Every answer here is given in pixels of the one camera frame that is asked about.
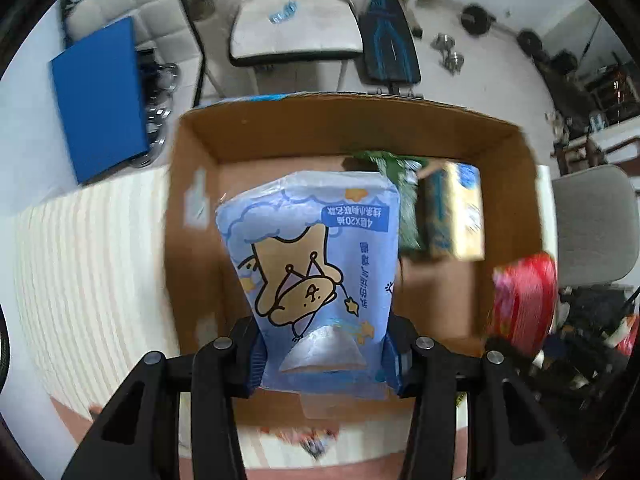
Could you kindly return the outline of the red snack pack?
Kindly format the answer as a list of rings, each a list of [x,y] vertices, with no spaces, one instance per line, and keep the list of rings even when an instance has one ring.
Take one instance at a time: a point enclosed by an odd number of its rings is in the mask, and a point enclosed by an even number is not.
[[[494,303],[488,335],[508,342],[519,354],[534,358],[544,345],[558,301],[556,264],[538,252],[495,268]]]

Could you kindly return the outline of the yellow tissue pack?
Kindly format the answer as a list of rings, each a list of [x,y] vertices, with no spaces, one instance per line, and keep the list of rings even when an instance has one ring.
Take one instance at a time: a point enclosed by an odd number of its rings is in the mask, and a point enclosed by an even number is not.
[[[482,261],[485,235],[478,169],[462,162],[439,160],[422,182],[425,245],[430,256]]]

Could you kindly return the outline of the blue bear tissue pack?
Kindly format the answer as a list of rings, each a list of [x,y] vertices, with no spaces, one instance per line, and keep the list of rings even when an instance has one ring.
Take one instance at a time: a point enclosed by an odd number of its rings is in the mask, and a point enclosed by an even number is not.
[[[264,338],[262,388],[381,399],[399,193],[369,171],[299,171],[223,202],[216,226]]]

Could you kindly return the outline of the green tissue pack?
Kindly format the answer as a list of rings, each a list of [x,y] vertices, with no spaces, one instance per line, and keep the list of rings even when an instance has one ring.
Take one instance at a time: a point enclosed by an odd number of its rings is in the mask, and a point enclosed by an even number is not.
[[[421,156],[396,155],[388,151],[362,151],[347,157],[347,171],[377,171],[390,179],[399,193],[399,250],[402,254],[423,252],[419,228],[419,174],[428,165]]]

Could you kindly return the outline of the brown cardboard box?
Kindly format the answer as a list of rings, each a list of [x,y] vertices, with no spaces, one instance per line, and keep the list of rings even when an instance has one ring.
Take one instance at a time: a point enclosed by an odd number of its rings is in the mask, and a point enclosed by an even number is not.
[[[165,270],[182,352],[198,350],[198,326],[228,334],[248,304],[212,222],[198,226],[186,193],[204,184],[211,214],[229,198],[289,172],[343,169],[367,150],[468,162],[480,170],[485,258],[480,263],[401,263],[395,313],[439,343],[434,367],[449,380],[480,357],[498,266],[541,252],[537,167],[517,126],[460,107],[397,96],[292,94],[191,110],[178,123],[165,228]]]

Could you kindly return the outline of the grey office chair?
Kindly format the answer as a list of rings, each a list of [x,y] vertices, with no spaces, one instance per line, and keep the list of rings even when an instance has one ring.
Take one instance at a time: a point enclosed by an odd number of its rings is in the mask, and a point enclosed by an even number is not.
[[[559,286],[617,282],[639,257],[636,192],[615,165],[602,165],[552,181],[558,229]]]

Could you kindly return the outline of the blue board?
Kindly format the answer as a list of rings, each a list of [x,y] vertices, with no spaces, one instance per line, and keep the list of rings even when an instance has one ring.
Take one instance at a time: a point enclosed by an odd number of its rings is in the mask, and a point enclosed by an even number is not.
[[[75,42],[50,70],[78,183],[149,151],[132,18]]]

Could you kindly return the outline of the chrome weight plates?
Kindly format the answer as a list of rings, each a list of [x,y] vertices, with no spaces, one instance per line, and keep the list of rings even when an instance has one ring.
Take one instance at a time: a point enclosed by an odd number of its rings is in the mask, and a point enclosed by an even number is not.
[[[174,93],[180,82],[180,68],[176,63],[159,63],[153,49],[137,50],[137,64],[142,85],[146,137],[149,149],[130,160],[130,166],[150,166],[164,150],[168,118],[174,109]]]

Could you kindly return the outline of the chrome dumbbell pair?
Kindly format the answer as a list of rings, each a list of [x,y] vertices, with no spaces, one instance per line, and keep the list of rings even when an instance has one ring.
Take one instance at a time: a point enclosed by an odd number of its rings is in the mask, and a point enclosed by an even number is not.
[[[461,73],[464,56],[454,50],[454,37],[440,32],[431,42],[431,47],[440,54],[440,65],[451,75]]]

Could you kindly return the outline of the black blue workout bench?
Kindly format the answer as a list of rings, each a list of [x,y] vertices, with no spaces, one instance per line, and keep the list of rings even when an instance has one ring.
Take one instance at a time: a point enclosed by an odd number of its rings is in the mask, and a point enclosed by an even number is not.
[[[358,25],[367,80],[395,96],[421,81],[416,47],[399,0],[369,0]]]

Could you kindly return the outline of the black barbell weights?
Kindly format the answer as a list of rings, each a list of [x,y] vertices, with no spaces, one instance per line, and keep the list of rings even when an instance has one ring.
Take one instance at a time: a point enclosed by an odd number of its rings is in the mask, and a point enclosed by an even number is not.
[[[472,37],[486,35],[495,21],[495,15],[490,14],[478,4],[469,4],[460,13],[461,26]]]

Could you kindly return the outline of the white cushioned stool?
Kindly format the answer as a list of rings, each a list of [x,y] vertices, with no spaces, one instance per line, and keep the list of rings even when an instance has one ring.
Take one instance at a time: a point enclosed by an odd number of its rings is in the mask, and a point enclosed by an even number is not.
[[[348,62],[362,54],[357,17],[347,0],[295,0],[294,18],[273,25],[269,15],[288,0],[247,0],[234,19],[229,61],[245,68],[252,90],[260,93],[256,68],[285,63],[341,64],[336,90],[342,91]]]

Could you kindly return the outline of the white padded chair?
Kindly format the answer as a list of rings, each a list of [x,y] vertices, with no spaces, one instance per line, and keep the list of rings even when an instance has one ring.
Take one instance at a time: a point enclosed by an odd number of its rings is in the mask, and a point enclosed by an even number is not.
[[[179,117],[196,107],[206,72],[205,56],[182,0],[78,0],[64,25],[70,39],[77,41],[122,18],[132,19],[138,49],[152,49],[158,62],[180,68],[170,116]]]

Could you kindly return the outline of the small blue packet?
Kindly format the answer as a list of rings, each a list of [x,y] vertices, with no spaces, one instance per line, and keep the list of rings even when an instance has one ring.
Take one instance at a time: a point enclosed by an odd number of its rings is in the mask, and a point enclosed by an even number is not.
[[[297,8],[298,5],[295,0],[288,0],[279,11],[269,15],[270,23],[277,25],[294,18]]]

